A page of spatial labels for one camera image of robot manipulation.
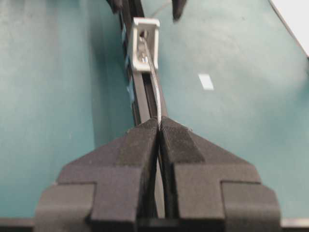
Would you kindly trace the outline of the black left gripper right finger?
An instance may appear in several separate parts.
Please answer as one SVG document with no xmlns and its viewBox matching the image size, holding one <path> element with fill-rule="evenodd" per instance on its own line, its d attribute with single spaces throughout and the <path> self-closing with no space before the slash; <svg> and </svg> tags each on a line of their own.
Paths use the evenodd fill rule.
<svg viewBox="0 0 309 232">
<path fill-rule="evenodd" d="M 186 232 L 279 232 L 276 193 L 255 166 L 187 127 L 161 121 L 165 214 Z"/>
</svg>

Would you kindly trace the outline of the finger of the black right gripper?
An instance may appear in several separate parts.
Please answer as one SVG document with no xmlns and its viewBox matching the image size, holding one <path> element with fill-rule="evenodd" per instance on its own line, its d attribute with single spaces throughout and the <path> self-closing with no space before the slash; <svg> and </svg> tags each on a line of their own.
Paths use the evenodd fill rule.
<svg viewBox="0 0 309 232">
<path fill-rule="evenodd" d="M 179 20 L 183 14 L 187 0 L 172 0 L 173 20 Z"/>
<path fill-rule="evenodd" d="M 129 0 L 106 0 L 113 14 L 129 9 Z"/>
</svg>

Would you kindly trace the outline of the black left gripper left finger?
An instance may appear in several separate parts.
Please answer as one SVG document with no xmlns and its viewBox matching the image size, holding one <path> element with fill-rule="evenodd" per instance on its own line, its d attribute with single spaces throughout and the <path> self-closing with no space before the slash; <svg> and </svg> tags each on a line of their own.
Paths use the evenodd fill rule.
<svg viewBox="0 0 309 232">
<path fill-rule="evenodd" d="M 129 129 L 66 164 L 42 192 L 35 211 L 37 232 L 135 232 L 155 215 L 158 123 Z"/>
</svg>

